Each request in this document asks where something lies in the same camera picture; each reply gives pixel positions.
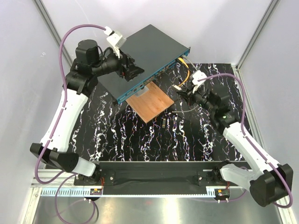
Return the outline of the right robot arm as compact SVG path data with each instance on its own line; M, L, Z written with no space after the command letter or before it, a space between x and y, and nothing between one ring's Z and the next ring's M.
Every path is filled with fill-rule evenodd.
M214 89L179 90L188 105L207 110L214 130L218 131L245 157L251 171L222 161L212 169L212 180L218 185L232 182L249 191L257 204L265 207L285 196L291 196L293 169L273 159L250 135L229 108L230 95Z

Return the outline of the small brass metal part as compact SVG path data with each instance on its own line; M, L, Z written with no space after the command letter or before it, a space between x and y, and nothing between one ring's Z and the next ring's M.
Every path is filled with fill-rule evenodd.
M162 128L165 128L166 118L163 118Z

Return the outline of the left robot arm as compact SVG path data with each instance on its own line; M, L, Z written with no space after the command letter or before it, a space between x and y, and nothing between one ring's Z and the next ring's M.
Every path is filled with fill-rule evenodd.
M119 77L130 81L144 72L130 55L117 47L109 50L109 55L105 56L95 40L78 43L76 58L65 76L54 118L40 143L33 143L30 147L37 163L43 162L64 172L83 175L91 185L101 179L96 164L67 151L76 120L98 84L98 77L116 72Z

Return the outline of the grey metal bracket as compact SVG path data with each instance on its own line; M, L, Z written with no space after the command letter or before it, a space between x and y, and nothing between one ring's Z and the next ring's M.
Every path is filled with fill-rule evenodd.
M145 94L148 91L148 87L147 86L143 86L139 91L137 91L135 93L136 97L140 97L141 95Z

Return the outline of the teal network switch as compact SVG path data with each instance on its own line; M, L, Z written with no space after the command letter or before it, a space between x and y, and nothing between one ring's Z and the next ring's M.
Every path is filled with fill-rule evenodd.
M190 48L151 24L129 36L121 50L135 59L135 64L144 72L130 81L115 72L98 78L99 83L112 95L114 105L128 99L173 66L179 57L190 53Z

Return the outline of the wooden board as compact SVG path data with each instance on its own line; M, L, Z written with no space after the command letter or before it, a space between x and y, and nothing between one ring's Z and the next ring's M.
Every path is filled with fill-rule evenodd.
M136 97L133 94L126 99L126 102L145 123L148 123L172 106L174 100L164 93L154 82L150 82L146 86L149 90L145 94L140 97Z

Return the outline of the black marble pattern mat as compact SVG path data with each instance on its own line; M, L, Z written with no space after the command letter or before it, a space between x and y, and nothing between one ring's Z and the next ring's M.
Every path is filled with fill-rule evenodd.
M221 73L233 73L230 64L177 63L154 81L174 104L148 123L126 102L114 105L112 96L98 85L79 114L68 151L90 161L243 161L244 156L213 129L208 112L189 106L176 93L173 85L182 83L188 71L195 69L214 75L205 86L226 91L230 110L241 117L238 83L221 77Z

